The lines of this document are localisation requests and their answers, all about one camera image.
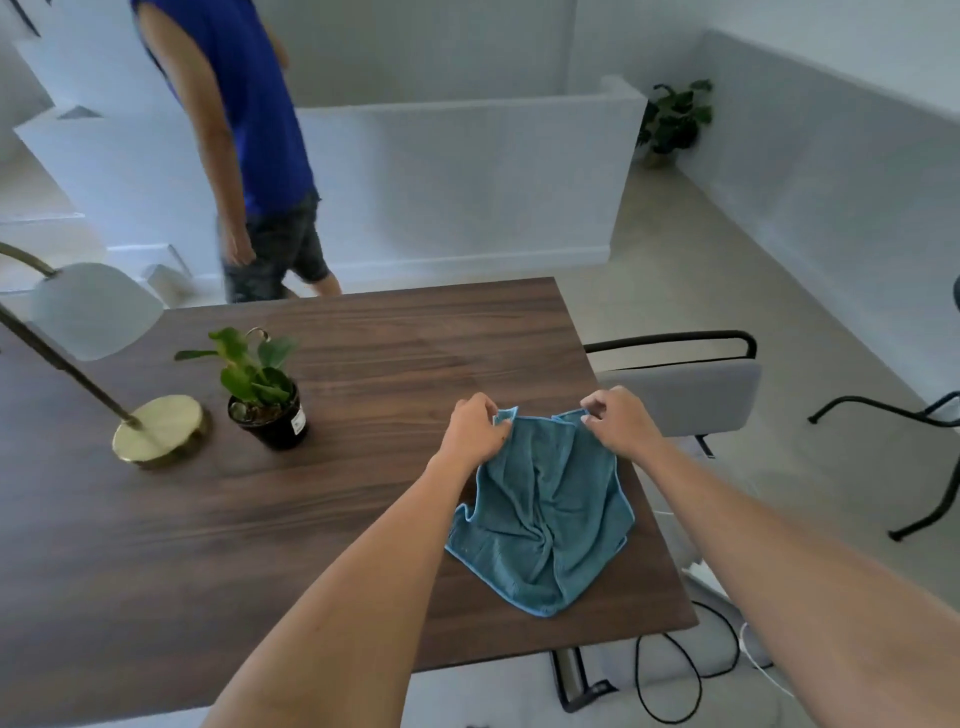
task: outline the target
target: microfiber cloth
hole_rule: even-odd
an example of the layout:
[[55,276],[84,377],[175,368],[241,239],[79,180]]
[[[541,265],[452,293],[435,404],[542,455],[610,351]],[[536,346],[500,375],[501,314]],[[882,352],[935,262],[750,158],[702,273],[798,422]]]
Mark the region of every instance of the microfiber cloth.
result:
[[568,607],[627,543],[634,511],[616,457],[578,409],[518,417],[503,449],[477,470],[476,505],[461,504],[446,550],[504,599],[536,617]]

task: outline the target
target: wood grain surface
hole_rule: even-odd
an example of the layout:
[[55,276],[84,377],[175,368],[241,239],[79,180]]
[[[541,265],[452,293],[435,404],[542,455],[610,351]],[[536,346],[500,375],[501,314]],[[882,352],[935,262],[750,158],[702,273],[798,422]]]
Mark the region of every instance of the wood grain surface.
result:
[[[216,362],[173,362],[225,326],[300,339],[288,370],[311,430],[297,449],[271,452],[228,421]],[[122,463],[114,417],[0,330],[2,726],[209,705],[420,475],[457,399],[550,415],[596,386],[552,279],[167,311],[84,370],[130,408],[191,395],[213,428],[174,467]],[[621,478],[636,527],[557,617],[515,609],[446,555],[417,669],[696,623],[633,469]]]

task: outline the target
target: blue tank top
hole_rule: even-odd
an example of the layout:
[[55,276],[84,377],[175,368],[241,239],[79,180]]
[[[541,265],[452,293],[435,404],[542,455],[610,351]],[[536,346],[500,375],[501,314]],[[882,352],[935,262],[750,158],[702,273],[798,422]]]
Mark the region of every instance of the blue tank top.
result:
[[249,215],[283,212],[313,189],[283,72],[251,0],[150,2],[200,47],[216,74],[240,157]]

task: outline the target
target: potted plant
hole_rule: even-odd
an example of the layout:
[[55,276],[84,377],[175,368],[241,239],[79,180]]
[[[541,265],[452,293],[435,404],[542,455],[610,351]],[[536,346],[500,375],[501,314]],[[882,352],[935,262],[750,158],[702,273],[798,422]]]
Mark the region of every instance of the potted plant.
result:
[[[249,351],[247,341],[254,332],[262,338],[255,354]],[[174,360],[220,356],[227,363],[220,383],[230,392],[229,417],[270,448],[298,445],[306,436],[306,415],[297,383],[281,369],[297,342],[284,336],[272,339],[262,328],[252,328],[246,335],[236,328],[208,335],[216,349],[177,352]]]
[[676,150],[692,147],[700,135],[701,125],[713,121],[713,107],[701,103],[703,97],[713,91],[709,79],[694,81],[680,93],[667,84],[654,86],[654,90],[659,88],[665,95],[647,102],[636,138],[637,148],[650,144],[643,165],[651,168],[669,164]]

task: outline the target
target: chair backrest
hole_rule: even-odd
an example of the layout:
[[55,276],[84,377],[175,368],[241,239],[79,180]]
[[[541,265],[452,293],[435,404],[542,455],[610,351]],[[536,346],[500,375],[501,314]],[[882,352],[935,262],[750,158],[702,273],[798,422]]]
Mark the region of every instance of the chair backrest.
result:
[[598,372],[605,389],[620,384],[643,400],[666,437],[730,432],[747,423],[761,367],[756,359],[691,361]]

